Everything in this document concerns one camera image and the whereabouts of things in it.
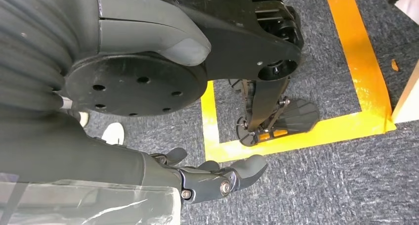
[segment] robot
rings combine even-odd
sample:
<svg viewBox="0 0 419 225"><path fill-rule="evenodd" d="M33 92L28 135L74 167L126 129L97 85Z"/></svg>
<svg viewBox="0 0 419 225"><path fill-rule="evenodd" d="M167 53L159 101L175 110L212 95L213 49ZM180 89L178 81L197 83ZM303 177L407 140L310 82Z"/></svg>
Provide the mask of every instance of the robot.
<svg viewBox="0 0 419 225"><path fill-rule="evenodd" d="M57 111L57 92L79 108L140 117L182 109L207 81L230 79L246 105L236 128L246 146L319 120L313 103L283 96L304 41L297 12L282 0L0 3L0 172L19 182L169 186L198 203L251 186L267 167L259 155L227 168L177 167L180 148L146 154L107 145Z"/></svg>

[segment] yellow floor marking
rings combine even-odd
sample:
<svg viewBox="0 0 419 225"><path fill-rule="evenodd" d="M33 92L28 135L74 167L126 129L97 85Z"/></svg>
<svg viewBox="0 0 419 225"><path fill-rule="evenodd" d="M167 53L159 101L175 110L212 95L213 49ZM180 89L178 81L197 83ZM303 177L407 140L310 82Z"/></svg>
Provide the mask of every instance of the yellow floor marking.
<svg viewBox="0 0 419 225"><path fill-rule="evenodd" d="M312 131L245 147L238 140L219 143L213 83L201 98L207 160L225 162L395 130L390 100L377 58L355 0L328 0L362 112L320 121Z"/></svg>

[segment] floor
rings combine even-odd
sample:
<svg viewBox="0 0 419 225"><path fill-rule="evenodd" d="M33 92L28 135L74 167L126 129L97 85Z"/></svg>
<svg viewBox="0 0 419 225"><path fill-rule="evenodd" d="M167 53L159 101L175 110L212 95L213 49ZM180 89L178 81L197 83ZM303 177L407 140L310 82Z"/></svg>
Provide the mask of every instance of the floor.
<svg viewBox="0 0 419 225"><path fill-rule="evenodd" d="M327 0L284 1L299 11L306 41L304 63L286 95L316 102L322 119L360 111ZM386 0L356 1L394 107L419 57L419 26ZM391 59L399 72L392 70ZM241 98L225 80L215 82L215 98L220 140L234 140ZM92 113L86 131L101 136L113 122L124 126L130 148L152 153L181 146L189 153L184 165L205 160L200 102L159 117ZM185 206L182 224L419 224L419 122L397 128L268 155L269 168L254 186Z"/></svg>

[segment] bolt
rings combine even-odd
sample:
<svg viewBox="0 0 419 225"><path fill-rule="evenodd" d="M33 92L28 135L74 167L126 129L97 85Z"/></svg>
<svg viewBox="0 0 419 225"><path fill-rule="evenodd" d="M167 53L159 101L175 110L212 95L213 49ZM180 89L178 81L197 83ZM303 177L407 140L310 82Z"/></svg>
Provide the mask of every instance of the bolt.
<svg viewBox="0 0 419 225"><path fill-rule="evenodd" d="M190 199L192 197L192 192L188 190L182 190L181 196L183 199Z"/></svg>
<svg viewBox="0 0 419 225"><path fill-rule="evenodd" d="M220 191L222 196L226 196L228 193L230 193L230 182L225 180L221 183Z"/></svg>

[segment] clear plastic sheet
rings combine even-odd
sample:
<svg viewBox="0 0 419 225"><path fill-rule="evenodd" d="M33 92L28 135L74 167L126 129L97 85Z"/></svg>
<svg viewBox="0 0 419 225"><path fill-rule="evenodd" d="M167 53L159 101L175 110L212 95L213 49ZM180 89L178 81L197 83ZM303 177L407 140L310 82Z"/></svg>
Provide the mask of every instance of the clear plastic sheet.
<svg viewBox="0 0 419 225"><path fill-rule="evenodd" d="M76 180L27 184L0 176L2 225L180 224L176 188Z"/></svg>

